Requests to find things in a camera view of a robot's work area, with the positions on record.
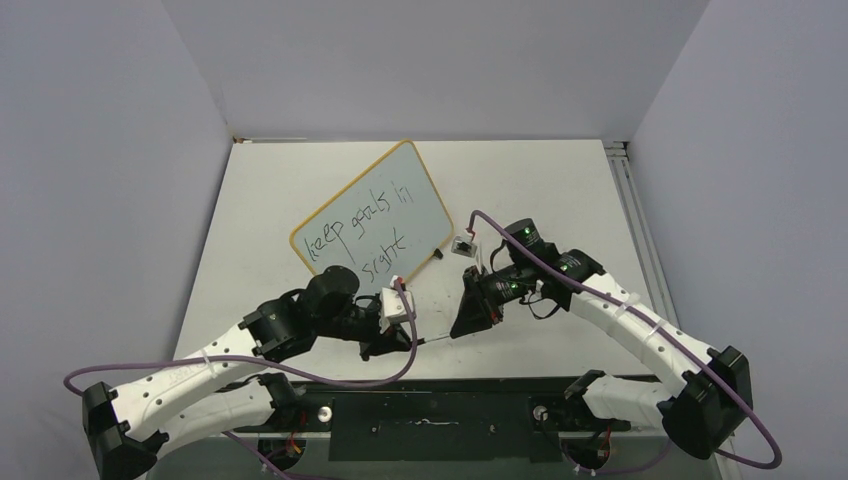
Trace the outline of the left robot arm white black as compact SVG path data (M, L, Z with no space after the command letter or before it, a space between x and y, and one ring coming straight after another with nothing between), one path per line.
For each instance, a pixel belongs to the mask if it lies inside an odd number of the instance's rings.
M402 278L359 294L352 270L330 266L306 287L260 304L184 359L145 366L146 376L81 391L82 425L102 479L137 479L169 453L220 432L290 428L305 407L284 361L320 337L355 341L360 356L415 355L417 312Z

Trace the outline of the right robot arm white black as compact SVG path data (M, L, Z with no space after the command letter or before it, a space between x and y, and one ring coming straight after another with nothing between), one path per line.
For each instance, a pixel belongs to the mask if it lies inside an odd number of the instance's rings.
M661 428L687 454L707 459L743 423L753 407L749 361L732 346L699 341L622 288L603 266L579 249L561 252L542 239L534 221L505 229L501 248L510 265L489 272L465 269L464 292L450 337L489 330L506 304L536 294L595 325L655 376L626 380L591 370L566 388L565 411L579 428L603 420Z

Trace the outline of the black white marker pen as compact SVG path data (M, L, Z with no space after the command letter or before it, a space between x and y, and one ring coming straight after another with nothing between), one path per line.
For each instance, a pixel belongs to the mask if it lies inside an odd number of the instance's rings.
M451 337L449 335L440 335L434 337L421 338L418 340L418 345L431 344L439 341L450 340Z

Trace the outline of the yellow framed whiteboard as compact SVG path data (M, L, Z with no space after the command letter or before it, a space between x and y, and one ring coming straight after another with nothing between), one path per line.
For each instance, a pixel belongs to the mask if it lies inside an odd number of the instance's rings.
M292 230L289 244L313 274L344 266L369 287L411 278L453 234L419 150L405 140Z

